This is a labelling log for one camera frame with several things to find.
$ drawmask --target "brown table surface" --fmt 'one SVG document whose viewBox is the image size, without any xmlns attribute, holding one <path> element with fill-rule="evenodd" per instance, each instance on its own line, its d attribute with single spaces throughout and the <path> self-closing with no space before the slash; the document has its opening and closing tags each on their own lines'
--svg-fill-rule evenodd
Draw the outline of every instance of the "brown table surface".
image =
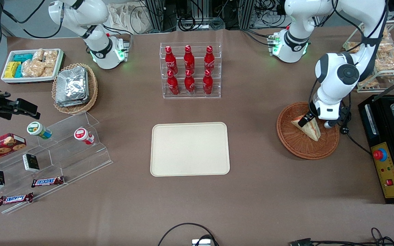
<svg viewBox="0 0 394 246">
<path fill-rule="evenodd" d="M 274 30 L 261 31 L 272 33 Z M 8 38 L 8 50 L 61 48 L 65 65 L 94 70 L 98 99 L 89 111 L 114 163 L 10 215 L 0 214 L 0 245 L 156 245 L 172 226 L 207 226 L 221 245 L 286 245 L 289 241 L 370 240 L 378 227 L 394 239 L 394 205 L 384 204 L 372 158 L 342 136 L 328 158 L 292 155 L 276 133 L 279 112 L 306 101 L 316 61 L 336 52 L 352 27 L 317 28 L 295 64 L 269 57 L 264 45 L 240 31 L 196 31 L 134 37 L 129 61 L 112 70 L 96 66 L 80 38 Z M 222 39 L 222 98 L 165 100 L 159 77 L 160 42 Z M 9 85 L 0 90 L 39 106 L 51 125 L 69 115 L 53 107 L 51 84 Z M 352 136 L 367 147 L 353 93 Z M 0 119 L 0 135 L 24 136 L 32 119 Z M 230 172 L 223 176 L 153 177 L 152 127 L 159 123 L 222 121 L 228 127 Z M 186 226 L 163 245 L 189 245 L 205 234 Z"/>
</svg>

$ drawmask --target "aluminum foil container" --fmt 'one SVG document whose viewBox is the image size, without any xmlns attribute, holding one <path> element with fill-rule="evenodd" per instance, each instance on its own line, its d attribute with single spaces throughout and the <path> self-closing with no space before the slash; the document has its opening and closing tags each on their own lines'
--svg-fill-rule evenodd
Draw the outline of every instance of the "aluminum foil container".
<svg viewBox="0 0 394 246">
<path fill-rule="evenodd" d="M 56 104 L 69 107 L 89 101 L 88 71 L 84 67 L 63 70 L 57 76 Z"/>
</svg>

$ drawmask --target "emergency stop button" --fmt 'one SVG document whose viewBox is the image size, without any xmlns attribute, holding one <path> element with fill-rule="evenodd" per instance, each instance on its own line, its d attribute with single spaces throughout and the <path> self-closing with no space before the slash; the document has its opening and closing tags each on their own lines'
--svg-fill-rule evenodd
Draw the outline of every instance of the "emergency stop button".
<svg viewBox="0 0 394 246">
<path fill-rule="evenodd" d="M 373 158 L 380 162 L 387 160 L 387 152 L 383 148 L 379 148 L 373 152 Z"/>
</svg>

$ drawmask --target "red bottle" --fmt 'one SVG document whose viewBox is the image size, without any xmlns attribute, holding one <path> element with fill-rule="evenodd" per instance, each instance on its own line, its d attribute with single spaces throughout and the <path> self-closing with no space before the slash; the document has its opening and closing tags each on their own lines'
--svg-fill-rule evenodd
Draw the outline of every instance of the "red bottle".
<svg viewBox="0 0 394 246">
<path fill-rule="evenodd" d="M 205 70 L 209 70 L 212 73 L 214 71 L 214 62 L 215 57 L 212 54 L 212 46 L 208 46 L 206 47 Z"/>
<path fill-rule="evenodd" d="M 196 93 L 196 87 L 194 84 L 194 78 L 192 76 L 191 71 L 186 70 L 185 71 L 185 88 L 186 88 L 186 93 L 188 95 L 194 95 Z"/>
<path fill-rule="evenodd" d="M 177 62 L 175 61 L 175 56 L 171 51 L 171 47 L 166 46 L 165 51 L 166 51 L 165 63 L 167 63 L 167 68 L 168 70 L 173 71 L 174 75 L 176 75 L 179 72 L 179 69 L 177 68 Z"/>
<path fill-rule="evenodd" d="M 191 74 L 194 74 L 195 72 L 194 55 L 192 54 L 191 46 L 189 45 L 185 46 L 185 56 L 183 57 L 183 60 L 185 62 L 185 70 L 189 70 Z"/>
<path fill-rule="evenodd" d="M 177 79 L 174 77 L 173 71 L 168 70 L 167 75 L 168 88 L 173 95 L 178 95 L 180 93 L 179 84 L 177 83 Z"/>
<path fill-rule="evenodd" d="M 212 85 L 214 84 L 214 80 L 211 76 L 211 71 L 209 69 L 205 70 L 205 76 L 203 77 L 203 91 L 205 91 L 205 95 L 210 95 L 212 93 Z"/>
</svg>

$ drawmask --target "sandwich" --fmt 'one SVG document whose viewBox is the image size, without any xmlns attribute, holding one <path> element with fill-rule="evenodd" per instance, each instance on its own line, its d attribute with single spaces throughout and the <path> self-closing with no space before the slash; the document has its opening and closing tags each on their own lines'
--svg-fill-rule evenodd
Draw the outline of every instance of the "sandwich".
<svg viewBox="0 0 394 246">
<path fill-rule="evenodd" d="M 320 134 L 320 129 L 319 125 L 317 124 L 316 118 L 313 118 L 310 122 L 308 122 L 305 126 L 300 127 L 299 126 L 299 121 L 302 119 L 303 115 L 294 118 L 291 123 L 295 125 L 297 128 L 299 128 L 302 132 L 304 132 L 308 137 L 310 137 L 314 141 L 319 141 L 319 138 L 321 136 Z"/>
</svg>

